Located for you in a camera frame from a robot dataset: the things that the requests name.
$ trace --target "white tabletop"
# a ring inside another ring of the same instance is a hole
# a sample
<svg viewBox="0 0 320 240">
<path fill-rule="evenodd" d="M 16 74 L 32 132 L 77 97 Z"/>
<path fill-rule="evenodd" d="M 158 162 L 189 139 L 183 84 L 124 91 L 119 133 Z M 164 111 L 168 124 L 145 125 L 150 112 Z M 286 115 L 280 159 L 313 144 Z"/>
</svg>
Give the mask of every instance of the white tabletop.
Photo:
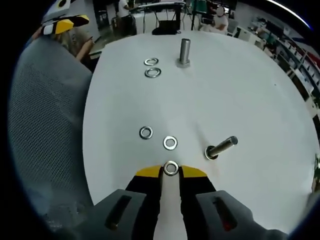
<svg viewBox="0 0 320 240">
<path fill-rule="evenodd" d="M 175 65 L 182 38 L 191 40 L 191 67 L 185 69 Z M 148 58 L 159 59 L 159 77 L 145 77 Z M 152 127 L 151 139 L 139 137 L 143 126 Z M 175 150 L 163 147 L 166 136 L 177 138 Z M 205 147 L 230 136 L 238 145 L 215 161 L 203 157 Z M 102 51 L 83 122 L 84 168 L 94 204 L 125 189 L 138 170 L 173 160 L 206 172 L 217 190 L 250 208 L 265 228 L 290 232 L 306 206 L 319 152 L 296 87 L 248 42 L 183 31 L 140 34 Z"/>
</svg>

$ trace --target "white table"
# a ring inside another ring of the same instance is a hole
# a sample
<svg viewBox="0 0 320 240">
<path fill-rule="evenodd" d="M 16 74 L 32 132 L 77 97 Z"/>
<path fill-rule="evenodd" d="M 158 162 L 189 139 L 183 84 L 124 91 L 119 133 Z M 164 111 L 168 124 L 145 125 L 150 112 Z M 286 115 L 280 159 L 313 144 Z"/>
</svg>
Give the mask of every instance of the white table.
<svg viewBox="0 0 320 240">
<path fill-rule="evenodd" d="M 166 12 L 165 10 L 162 12 L 157 12 L 156 14 L 154 12 L 149 12 L 146 14 L 140 12 L 135 13 L 132 16 L 135 18 L 136 34 L 151 33 L 156 26 L 159 27 L 158 21 L 176 20 L 175 12 Z M 194 20 L 194 29 L 198 29 L 199 22 L 199 18 L 196 16 Z M 191 25 L 192 15 L 182 12 L 180 15 L 180 30 L 191 30 Z"/>
<path fill-rule="evenodd" d="M 305 101 L 306 107 L 309 111 L 310 117 L 313 119 L 317 114 L 319 109 L 317 108 L 316 104 L 314 103 L 312 97 L 309 97 L 306 101 Z"/>
<path fill-rule="evenodd" d="M 191 67 L 185 69 L 175 64 L 182 38 L 191 40 Z M 159 77 L 145 77 L 148 58 L 159 59 Z M 151 139 L 139 137 L 143 126 L 152 127 Z M 178 140 L 173 151 L 163 147 L 168 135 Z M 207 145 L 229 136 L 237 136 L 238 145 L 215 161 L 203 157 Z M 102 51 L 83 121 L 84 168 L 94 204 L 125 189 L 138 170 L 174 160 L 206 172 L 217 190 L 250 208 L 265 228 L 290 232 L 311 193 L 319 152 L 296 87 L 248 42 L 182 31 L 140 34 Z M 162 189 L 171 190 L 168 185 Z M 179 226 L 174 231 L 182 231 Z"/>
</svg>

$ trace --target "cable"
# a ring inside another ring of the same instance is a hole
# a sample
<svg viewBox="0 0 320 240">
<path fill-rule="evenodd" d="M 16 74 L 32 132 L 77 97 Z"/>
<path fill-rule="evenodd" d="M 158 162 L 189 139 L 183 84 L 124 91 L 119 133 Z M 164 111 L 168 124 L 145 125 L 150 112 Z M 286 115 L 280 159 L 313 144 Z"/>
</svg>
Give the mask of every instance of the cable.
<svg viewBox="0 0 320 240">
<path fill-rule="evenodd" d="M 183 25 L 183 30 L 186 30 L 185 29 L 185 21 L 184 21 L 185 20 L 185 16 L 186 16 L 186 9 L 184 9 L 184 15 L 183 15 L 182 20 L 181 20 L 182 21 L 182 25 Z"/>
<path fill-rule="evenodd" d="M 188 12 L 187 14 L 188 14 L 188 16 L 189 16 L 189 18 L 190 18 L 190 20 L 191 20 L 191 22 L 192 22 L 192 18 L 191 18 L 191 15 L 192 15 L 192 14 L 189 12 L 189 9 L 188 9 L 188 8 L 187 8 L 186 10 L 187 10 L 187 12 Z"/>
<path fill-rule="evenodd" d="M 146 11 L 144 11 L 143 15 L 143 33 L 145 33 L 146 30 Z"/>
<path fill-rule="evenodd" d="M 155 28 L 157 28 L 157 23 L 159 22 L 159 25 L 160 25 L 160 21 L 158 19 L 156 11 L 154 11 L 154 15 L 155 15 L 155 18 L 156 18 L 156 20 L 155 20 Z"/>
<path fill-rule="evenodd" d="M 176 16 L 176 12 L 174 12 L 173 18 L 171 19 L 171 21 L 173 21 L 175 19 Z"/>
</svg>

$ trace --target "gray mesh panel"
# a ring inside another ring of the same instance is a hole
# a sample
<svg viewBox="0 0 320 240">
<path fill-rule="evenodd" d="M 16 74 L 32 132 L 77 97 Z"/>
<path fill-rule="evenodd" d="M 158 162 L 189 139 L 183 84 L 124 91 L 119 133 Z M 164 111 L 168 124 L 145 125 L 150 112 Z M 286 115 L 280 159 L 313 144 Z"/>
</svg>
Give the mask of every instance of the gray mesh panel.
<svg viewBox="0 0 320 240">
<path fill-rule="evenodd" d="M 12 156 L 31 202 L 51 227 L 77 224 L 79 208 L 92 206 L 82 155 L 91 77 L 45 36 L 23 51 L 13 76 L 8 113 Z"/>
</svg>

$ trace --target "man in white shirt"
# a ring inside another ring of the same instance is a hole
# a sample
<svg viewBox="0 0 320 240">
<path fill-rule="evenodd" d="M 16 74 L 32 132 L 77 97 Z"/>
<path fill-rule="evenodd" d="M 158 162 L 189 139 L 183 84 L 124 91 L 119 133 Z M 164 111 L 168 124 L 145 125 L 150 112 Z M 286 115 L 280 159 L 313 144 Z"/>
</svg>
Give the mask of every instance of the man in white shirt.
<svg viewBox="0 0 320 240">
<path fill-rule="evenodd" d="M 225 9 L 223 6 L 218 6 L 215 10 L 216 15 L 213 17 L 212 24 L 203 26 L 200 30 L 209 33 L 218 33 L 226 35 L 228 33 L 228 18 L 225 14 Z"/>
<path fill-rule="evenodd" d="M 132 7 L 129 7 L 128 0 L 120 0 L 118 4 L 118 16 L 121 18 L 122 36 L 134 35 L 134 19 L 130 14 Z"/>
</svg>

